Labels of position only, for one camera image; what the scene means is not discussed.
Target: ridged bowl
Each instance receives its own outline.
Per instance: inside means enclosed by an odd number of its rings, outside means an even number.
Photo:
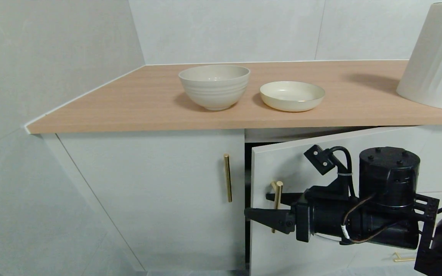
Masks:
[[[243,96],[250,70],[238,65],[197,66],[178,74],[185,93],[207,110],[225,110]]]

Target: gray tile wall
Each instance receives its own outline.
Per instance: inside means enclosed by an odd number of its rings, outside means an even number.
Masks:
[[[126,1],[0,0],[0,275],[133,273],[42,138],[21,126],[143,64]]]
[[[437,0],[130,0],[146,64],[408,59]]]

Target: bowl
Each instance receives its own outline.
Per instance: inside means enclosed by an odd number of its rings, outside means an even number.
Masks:
[[[238,65],[204,65],[178,74],[185,93],[208,110],[225,110],[234,105],[247,89],[250,70]]]
[[[325,90],[305,82],[269,82],[260,87],[260,96],[271,108],[302,112],[319,105],[325,96]]]

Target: cabinet door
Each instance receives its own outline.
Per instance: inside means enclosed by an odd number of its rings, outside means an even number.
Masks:
[[[419,155],[421,170],[417,191],[442,191],[442,126],[385,127],[253,148],[252,207],[273,208],[274,203],[265,199],[265,194],[272,190],[271,181],[282,181],[283,192],[304,192],[313,185],[326,186],[335,179],[336,169],[321,176],[303,155],[314,144],[323,149],[337,145],[349,149],[356,193],[359,153],[381,146],[402,147]],[[336,152],[335,155],[345,162],[343,154]],[[323,275],[351,264],[359,266],[354,258],[365,248],[372,248],[373,252],[389,251],[386,246],[341,246],[317,236],[312,236],[309,243],[302,243],[296,240],[294,233],[271,233],[268,227],[251,222],[251,275]]]
[[[243,129],[58,136],[146,271],[244,268]]]

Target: pleated lampshade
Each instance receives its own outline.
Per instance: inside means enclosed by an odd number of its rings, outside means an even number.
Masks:
[[[442,108],[442,3],[431,5],[397,93]]]

